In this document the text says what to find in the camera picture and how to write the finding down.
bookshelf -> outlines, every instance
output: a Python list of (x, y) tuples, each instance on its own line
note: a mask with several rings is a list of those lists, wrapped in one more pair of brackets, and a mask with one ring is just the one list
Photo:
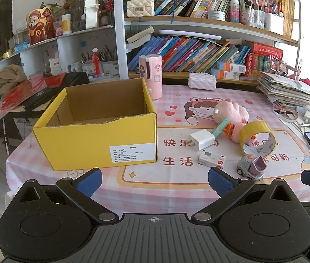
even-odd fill
[[(128, 72), (129, 78), (139, 78), (139, 74), (136, 71)], [(181, 79), (185, 80), (189, 78), (189, 72), (162, 72), (163, 79)], [(254, 86), (256, 87), (259, 83), (257, 81), (250, 80), (232, 80), (232, 79), (223, 79), (216, 78), (218, 83), (232, 83), (232, 84), (240, 84), (245, 86)]]
[[(123, 0), (114, 0), (115, 11), (115, 33), (116, 33), (116, 46), (118, 51), (119, 71), (121, 79), (136, 78), (139, 75), (135, 72), (128, 71), (127, 53), (126, 50), (126, 35), (125, 27), (136, 33), (147, 26), (153, 26), (155, 31), (159, 29), (167, 30), (180, 30), (180, 31), (195, 31), (203, 34), (214, 34), (222, 36), (222, 40), (225, 38), (242, 38), (244, 40), (250, 40), (257, 43), (267, 44), (275, 46), (276, 42), (294, 46), (297, 48), (296, 64), (299, 59), (300, 51), (300, 33), (301, 33), (301, 14), (300, 19), (295, 22), (299, 22), (299, 41), (291, 39), (286, 36), (278, 35), (276, 33), (259, 29), (255, 27), (246, 26), (239, 23), (230, 23), (218, 20), (209, 20), (203, 18), (191, 18), (191, 17), (174, 17), (171, 16), (154, 16), (154, 17), (141, 17), (141, 18), (127, 18), (123, 11)], [(163, 72), (163, 78), (166, 79), (187, 79), (188, 72), (174, 73)], [(218, 79), (218, 82), (236, 83), (247, 86), (256, 86), (256, 81), (250, 80), (225, 80)]]
[(210, 34), (216, 34), (215, 30), (233, 31), (238, 33), (244, 33), (250, 36), (250, 39), (254, 37), (260, 37), (269, 39), (276, 42), (286, 43), (288, 45), (298, 46), (298, 41), (288, 38), (286, 36), (278, 35), (274, 32), (251, 27), (249, 25), (224, 22), (218, 20), (191, 18), (191, 17), (175, 17), (172, 21), (172, 17), (168, 16), (155, 16), (155, 17), (141, 17), (141, 18), (125, 18), (125, 23), (131, 26), (138, 25), (172, 25), (172, 26), (188, 26), (195, 27), (195, 31), (200, 31), (200, 28), (209, 28)]

white bottle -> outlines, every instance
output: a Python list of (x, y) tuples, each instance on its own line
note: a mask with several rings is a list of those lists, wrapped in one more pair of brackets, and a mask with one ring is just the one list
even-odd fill
[(230, 0), (230, 22), (239, 22), (239, 0)]

cream quilted purse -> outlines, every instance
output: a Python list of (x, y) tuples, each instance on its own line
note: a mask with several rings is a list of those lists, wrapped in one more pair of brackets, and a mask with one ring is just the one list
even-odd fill
[(155, 15), (154, 0), (131, 0), (127, 2), (127, 17), (151, 17)]

beige cloth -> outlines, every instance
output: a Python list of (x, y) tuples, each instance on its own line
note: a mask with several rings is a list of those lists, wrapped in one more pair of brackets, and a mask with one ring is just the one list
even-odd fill
[(8, 65), (0, 71), (0, 95), (8, 93), (16, 85), (27, 79), (23, 69), (18, 65)]

toy car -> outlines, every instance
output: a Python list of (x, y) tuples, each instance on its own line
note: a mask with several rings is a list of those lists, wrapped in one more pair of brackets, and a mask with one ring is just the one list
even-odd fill
[(266, 168), (267, 165), (264, 162), (263, 157), (255, 157), (252, 154), (248, 154), (240, 159), (237, 171), (239, 175), (248, 177), (254, 181), (259, 181), (263, 178)]

